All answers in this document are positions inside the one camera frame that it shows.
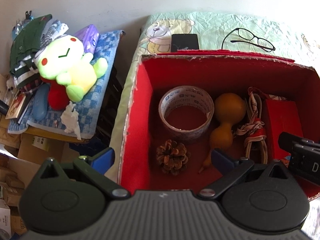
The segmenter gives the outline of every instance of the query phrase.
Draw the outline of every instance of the blue towel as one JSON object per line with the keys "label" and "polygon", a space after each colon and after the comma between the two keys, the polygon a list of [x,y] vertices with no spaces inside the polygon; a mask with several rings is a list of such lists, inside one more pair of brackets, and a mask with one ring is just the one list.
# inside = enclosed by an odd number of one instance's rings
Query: blue towel
{"label": "blue towel", "polygon": [[[122,32],[123,31],[107,32],[100,34],[99,36],[91,64],[96,63],[98,58],[104,57],[108,62],[108,69],[105,75],[99,78],[96,84],[84,96],[83,100],[76,103],[75,109],[79,113],[78,121],[81,138],[83,139],[90,139],[95,133],[102,100],[108,85],[111,68],[116,55],[116,49]],[[37,121],[34,119],[32,115],[33,100],[34,99],[32,98],[20,125],[13,120],[10,121],[8,133],[23,133],[27,130],[28,126],[31,125],[46,131],[76,137],[74,133],[64,132],[66,127],[61,123],[60,119],[63,111],[55,111],[51,107],[48,107],[47,115],[43,120]],[[54,120],[58,121],[57,128],[55,128]]]}

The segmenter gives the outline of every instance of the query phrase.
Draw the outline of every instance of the wall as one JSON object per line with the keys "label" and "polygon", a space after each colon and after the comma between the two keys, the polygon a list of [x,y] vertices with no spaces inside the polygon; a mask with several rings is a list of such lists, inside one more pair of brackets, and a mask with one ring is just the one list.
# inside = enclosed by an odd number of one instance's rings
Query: wall
{"label": "wall", "polygon": [[0,0],[0,73],[8,70],[11,29],[26,10],[34,16],[51,13],[69,26],[70,34],[88,24],[100,32],[123,29],[127,35],[116,58],[124,81],[147,16],[168,11],[214,11],[257,15],[286,22],[303,30],[315,30],[320,23],[319,0]]}

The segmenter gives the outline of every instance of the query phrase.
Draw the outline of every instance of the black smartphone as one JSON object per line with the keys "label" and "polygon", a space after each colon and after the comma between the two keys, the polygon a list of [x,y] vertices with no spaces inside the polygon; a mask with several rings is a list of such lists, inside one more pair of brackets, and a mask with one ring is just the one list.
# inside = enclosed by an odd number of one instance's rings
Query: black smartphone
{"label": "black smartphone", "polygon": [[172,34],[171,52],[177,52],[179,49],[199,49],[197,34]]}

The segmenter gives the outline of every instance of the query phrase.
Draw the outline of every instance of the green frog plush toy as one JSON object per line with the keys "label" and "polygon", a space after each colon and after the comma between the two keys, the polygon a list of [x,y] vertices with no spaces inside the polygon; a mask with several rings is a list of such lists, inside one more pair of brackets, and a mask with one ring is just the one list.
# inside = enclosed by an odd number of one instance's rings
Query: green frog plush toy
{"label": "green frog plush toy", "polygon": [[79,102],[108,68],[105,58],[99,58],[91,65],[92,58],[92,53],[84,54],[79,39],[66,35],[38,51],[34,62],[43,78],[66,86],[69,99]]}

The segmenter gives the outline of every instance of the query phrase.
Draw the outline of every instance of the tape roll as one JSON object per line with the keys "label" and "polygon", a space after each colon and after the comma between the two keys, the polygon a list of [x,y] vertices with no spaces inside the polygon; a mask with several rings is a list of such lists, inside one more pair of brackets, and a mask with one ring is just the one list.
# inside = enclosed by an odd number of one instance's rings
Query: tape roll
{"label": "tape roll", "polygon": [[[206,122],[193,130],[173,127],[166,121],[166,118],[173,109],[180,106],[192,106],[199,109],[206,115]],[[158,110],[162,123],[173,138],[179,141],[189,141],[199,138],[206,132],[213,117],[214,104],[210,95],[203,89],[193,86],[180,86],[171,89],[161,98]]]}

